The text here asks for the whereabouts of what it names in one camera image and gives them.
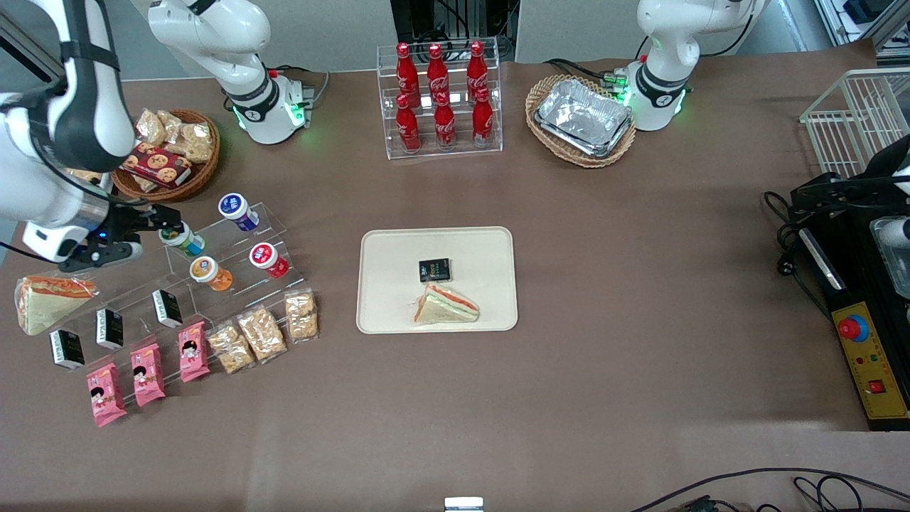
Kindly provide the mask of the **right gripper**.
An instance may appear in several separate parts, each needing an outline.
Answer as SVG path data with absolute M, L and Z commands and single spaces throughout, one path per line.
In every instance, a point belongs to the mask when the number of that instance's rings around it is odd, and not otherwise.
M 166 206 L 133 208 L 122 204 L 84 203 L 79 208 L 79 223 L 88 229 L 80 246 L 108 246 L 120 242 L 141 242 L 144 233 L 157 233 L 157 226 L 132 225 L 182 225 L 180 213 Z

